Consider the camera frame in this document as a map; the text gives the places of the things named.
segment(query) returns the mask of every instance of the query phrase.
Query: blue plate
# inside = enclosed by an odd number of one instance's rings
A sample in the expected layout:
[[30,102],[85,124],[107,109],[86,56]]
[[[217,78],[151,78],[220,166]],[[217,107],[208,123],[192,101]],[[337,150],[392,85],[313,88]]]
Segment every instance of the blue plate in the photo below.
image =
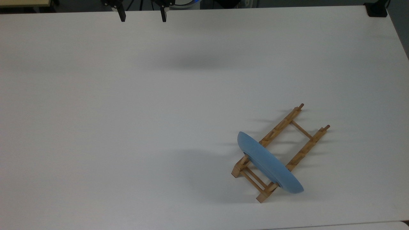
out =
[[272,182],[289,193],[304,191],[303,186],[295,176],[256,140],[239,132],[237,143],[240,149],[249,155],[250,161]]

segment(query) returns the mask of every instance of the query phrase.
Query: table surface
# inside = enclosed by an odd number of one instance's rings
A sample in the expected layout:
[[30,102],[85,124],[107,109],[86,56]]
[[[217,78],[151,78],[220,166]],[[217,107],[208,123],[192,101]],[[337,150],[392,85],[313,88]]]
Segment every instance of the table surface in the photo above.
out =
[[380,222],[380,223],[361,223],[346,225],[331,225],[306,228],[286,228],[286,230],[408,230],[409,227],[403,222]]
[[[409,61],[364,6],[0,15],[0,226],[268,229],[409,219]],[[328,133],[265,203],[231,170],[300,103]],[[284,164],[307,142],[288,127]]]
[[47,7],[51,0],[0,0],[0,7]]

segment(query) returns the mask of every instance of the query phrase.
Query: wooden dowel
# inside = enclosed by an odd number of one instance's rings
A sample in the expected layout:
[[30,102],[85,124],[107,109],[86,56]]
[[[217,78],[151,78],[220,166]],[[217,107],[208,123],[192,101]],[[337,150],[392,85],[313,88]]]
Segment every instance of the wooden dowel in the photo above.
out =
[[256,184],[256,182],[254,182],[254,180],[252,180],[252,179],[249,177],[249,175],[247,175],[247,174],[246,174],[245,172],[243,172],[243,171],[241,171],[240,174],[243,175],[248,181],[250,181],[250,183],[251,183],[254,187],[256,187],[256,189],[257,189],[259,192],[265,194],[264,190],[262,190],[262,189],[260,188],[260,186],[258,186],[258,185]]
[[307,131],[305,131],[303,128],[301,128],[301,126],[299,126],[295,121],[291,121],[291,123],[297,128],[299,129],[302,133],[304,133],[304,135],[306,135],[309,139],[312,139],[312,136],[307,133]]
[[254,174],[252,170],[250,170],[249,168],[245,168],[245,169],[254,177],[254,179],[256,179],[256,181],[260,183],[261,186],[263,186],[264,188],[267,187],[267,185],[256,174]]

